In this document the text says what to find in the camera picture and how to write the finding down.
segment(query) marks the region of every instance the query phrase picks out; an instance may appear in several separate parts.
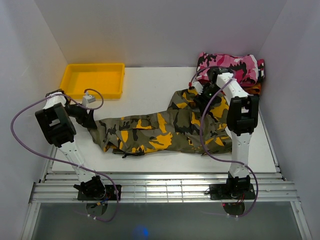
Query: pink camouflage cloth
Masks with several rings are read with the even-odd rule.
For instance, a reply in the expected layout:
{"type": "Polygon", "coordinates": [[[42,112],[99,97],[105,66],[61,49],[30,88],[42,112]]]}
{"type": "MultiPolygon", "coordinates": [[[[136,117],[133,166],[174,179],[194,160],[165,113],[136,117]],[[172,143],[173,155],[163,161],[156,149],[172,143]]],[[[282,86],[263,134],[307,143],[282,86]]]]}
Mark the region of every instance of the pink camouflage cloth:
{"type": "MultiPolygon", "coordinates": [[[[242,87],[251,87],[256,83],[261,83],[265,78],[265,61],[263,59],[257,61],[253,55],[231,56],[227,54],[200,53],[196,70],[199,71],[211,66],[233,70],[237,82],[242,87]]],[[[199,73],[196,76],[196,80],[202,84],[208,82],[208,70],[206,69],[199,73]]]]}

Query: camouflage pants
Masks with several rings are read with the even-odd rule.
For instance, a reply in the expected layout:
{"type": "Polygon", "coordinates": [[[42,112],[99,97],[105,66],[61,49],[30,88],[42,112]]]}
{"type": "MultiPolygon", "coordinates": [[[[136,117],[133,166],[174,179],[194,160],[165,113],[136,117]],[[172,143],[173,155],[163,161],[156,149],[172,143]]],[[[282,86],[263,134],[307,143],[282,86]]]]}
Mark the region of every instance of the camouflage pants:
{"type": "MultiPolygon", "coordinates": [[[[166,111],[106,118],[96,121],[97,129],[89,132],[103,151],[143,155],[161,150],[203,154],[200,142],[201,113],[196,107],[194,89],[176,91],[166,111]]],[[[203,136],[213,154],[230,152],[232,140],[227,135],[229,106],[225,97],[218,95],[214,106],[205,116],[203,136]]]]}

